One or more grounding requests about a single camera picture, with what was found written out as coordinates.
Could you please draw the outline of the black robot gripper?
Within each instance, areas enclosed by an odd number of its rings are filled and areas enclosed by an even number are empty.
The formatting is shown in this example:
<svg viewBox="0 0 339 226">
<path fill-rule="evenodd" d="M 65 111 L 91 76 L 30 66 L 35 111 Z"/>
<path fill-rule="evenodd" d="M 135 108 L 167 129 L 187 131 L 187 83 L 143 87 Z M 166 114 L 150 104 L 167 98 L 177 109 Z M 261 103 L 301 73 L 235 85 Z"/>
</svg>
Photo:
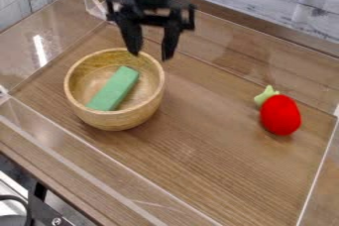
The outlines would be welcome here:
<svg viewBox="0 0 339 226">
<path fill-rule="evenodd" d="M 162 60 L 170 60 L 175 54 L 182 31 L 195 29 L 197 7 L 183 0 L 105 1 L 106 18 L 117 23 L 127 50 L 133 55 L 139 55 L 143 46 L 142 26 L 166 27 Z"/>
</svg>

